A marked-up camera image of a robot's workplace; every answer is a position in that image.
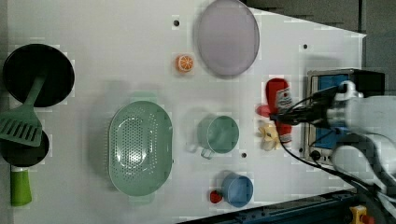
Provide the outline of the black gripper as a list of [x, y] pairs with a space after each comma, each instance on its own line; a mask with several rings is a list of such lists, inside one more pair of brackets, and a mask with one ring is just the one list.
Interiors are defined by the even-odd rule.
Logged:
[[327, 110], [332, 106], [337, 87], [330, 87], [313, 93], [304, 106], [293, 108], [290, 114], [271, 114], [270, 120], [291, 122], [292, 125], [309, 123], [317, 128], [329, 129]]

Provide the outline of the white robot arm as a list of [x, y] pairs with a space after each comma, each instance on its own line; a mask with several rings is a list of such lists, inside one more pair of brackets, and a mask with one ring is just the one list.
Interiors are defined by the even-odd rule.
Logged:
[[332, 167], [325, 171], [363, 191], [387, 224], [395, 224], [393, 96], [364, 97], [353, 82], [344, 81], [295, 104], [283, 78], [270, 79], [265, 95], [282, 144], [290, 141], [290, 129], [300, 123], [344, 131], [332, 150]]

